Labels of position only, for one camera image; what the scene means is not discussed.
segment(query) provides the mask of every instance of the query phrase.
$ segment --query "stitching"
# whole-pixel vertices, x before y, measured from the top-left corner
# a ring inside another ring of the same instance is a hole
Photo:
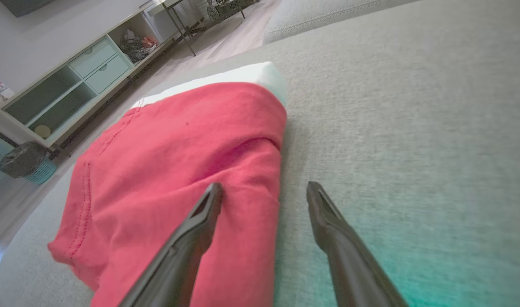
[[[389,0],[377,0],[377,1],[373,1],[373,2],[362,2],[362,3],[359,3],[359,4],[355,4],[354,6],[348,6],[347,8],[339,9],[339,10],[336,10],[336,11],[333,11],[333,12],[328,12],[328,13],[323,14],[321,16],[317,16],[317,17],[315,17],[313,19],[309,19],[309,20],[306,20],[306,21],[303,21],[303,22],[300,22],[300,23],[294,23],[293,25],[287,26],[285,29],[279,29],[279,30],[276,30],[276,31],[268,32],[268,33],[269,34],[271,34],[271,33],[275,34],[275,33],[288,32],[288,31],[293,30],[293,29],[303,28],[303,27],[305,27],[307,25],[311,25],[313,23],[318,23],[320,21],[323,21],[323,20],[326,20],[326,19],[330,19],[330,18],[333,18],[333,17],[336,17],[336,16],[340,16],[340,15],[346,14],[348,12],[355,12],[357,10],[361,10],[361,9],[364,9],[364,8],[369,8],[370,6],[376,6],[376,5],[380,4],[381,2],[388,2],[388,1]]]
[[[78,238],[78,229],[80,229],[80,221],[82,220],[82,213],[84,212],[84,204],[86,202],[86,194],[85,194],[85,181],[84,181],[84,174],[82,174],[82,190],[84,191],[84,198],[82,200],[82,208],[80,209],[80,214],[78,216],[78,225],[76,226],[76,233],[75,238],[72,240],[71,245],[69,246],[69,251],[71,250],[71,247],[75,244],[76,239]],[[74,253],[71,253],[70,259],[72,260]]]
[[[110,140],[108,140],[108,142],[106,142],[105,144],[103,144],[104,148],[101,148],[101,152],[99,153],[99,155],[102,155],[102,153],[108,148],[108,146],[110,146],[110,144],[112,143],[112,141],[114,140],[114,138],[116,138],[116,136],[118,136],[118,134],[120,134],[120,132],[122,132],[125,128],[127,128],[127,126],[129,126],[129,123],[131,122],[131,120],[133,119],[133,117],[135,117],[135,114],[137,113],[137,110],[139,110],[138,107],[135,107],[133,109],[133,113],[131,114],[130,118],[129,118],[129,121],[127,121],[125,124],[122,125],[122,128],[120,130],[118,130],[118,132],[116,132],[112,138],[110,138]]]
[[[80,247],[82,246],[82,243],[84,243],[84,240],[86,238],[86,231],[88,230],[88,220],[89,220],[89,217],[90,217],[90,212],[91,212],[91,181],[90,181],[90,163],[88,163],[86,165],[86,168],[85,168],[85,171],[88,171],[86,177],[88,178],[88,188],[85,189],[84,192],[87,192],[88,194],[88,211],[86,213],[86,218],[85,218],[85,223],[84,223],[84,232],[82,233],[82,239],[79,243],[79,245],[76,247],[75,251],[71,254],[71,259],[73,258],[73,256],[75,256],[75,254],[78,252],[78,250],[80,249]]]

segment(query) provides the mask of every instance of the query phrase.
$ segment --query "drawer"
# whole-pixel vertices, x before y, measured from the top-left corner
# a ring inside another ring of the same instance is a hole
[[[116,54],[116,50],[104,39],[84,51],[78,58],[75,58],[70,66],[76,70],[81,77],[85,77],[114,54]]]
[[[95,72],[91,77],[89,77],[86,82],[98,93],[100,94],[104,89],[106,89],[109,85],[114,83],[116,79],[118,79],[124,72],[127,72],[129,67],[127,64],[120,58],[116,56],[110,62],[103,65],[99,68],[97,72]]]

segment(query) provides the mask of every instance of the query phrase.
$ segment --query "white wall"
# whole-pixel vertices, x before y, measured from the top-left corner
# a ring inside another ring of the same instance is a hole
[[[55,0],[16,18],[0,2],[0,80],[16,93],[79,52],[147,0]],[[0,131],[32,140],[0,116]]]

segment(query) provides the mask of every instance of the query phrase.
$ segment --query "wooden floor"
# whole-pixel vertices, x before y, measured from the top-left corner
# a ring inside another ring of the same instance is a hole
[[[194,39],[192,48],[196,51],[196,57],[181,42],[153,61],[151,67],[139,77],[135,87],[129,86],[122,90],[116,99],[77,134],[73,142],[65,148],[71,152],[71,157],[60,156],[54,160],[58,170],[42,186],[23,179],[1,182],[0,260],[5,248],[32,211],[102,131],[166,78],[261,46],[266,24],[280,2],[281,0],[261,0],[244,10],[246,19],[241,14],[236,14],[209,29]]]

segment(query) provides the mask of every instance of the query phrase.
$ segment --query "clutter on shelf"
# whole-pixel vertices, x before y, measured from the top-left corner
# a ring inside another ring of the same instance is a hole
[[[158,47],[158,42],[153,37],[141,37],[133,28],[129,28],[122,35],[118,47],[136,64],[152,53]]]

